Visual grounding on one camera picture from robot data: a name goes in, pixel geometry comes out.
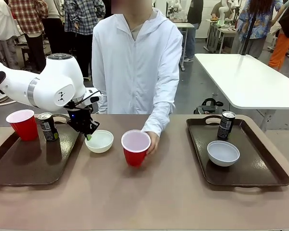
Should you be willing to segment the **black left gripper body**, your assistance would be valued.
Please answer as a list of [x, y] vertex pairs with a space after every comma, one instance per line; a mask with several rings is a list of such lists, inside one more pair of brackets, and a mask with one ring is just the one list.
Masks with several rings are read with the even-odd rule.
[[89, 108], [68, 110], [68, 124], [77, 132], [91, 132], [92, 118]]

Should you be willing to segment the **person's left hand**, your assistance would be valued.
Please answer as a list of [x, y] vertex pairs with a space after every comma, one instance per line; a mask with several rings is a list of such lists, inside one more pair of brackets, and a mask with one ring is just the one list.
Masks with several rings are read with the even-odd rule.
[[159, 136], [151, 131], [147, 131], [146, 134], [150, 137], [151, 143], [150, 146], [146, 152], [146, 155], [150, 155], [156, 152], [158, 149], [158, 143], [159, 143]]

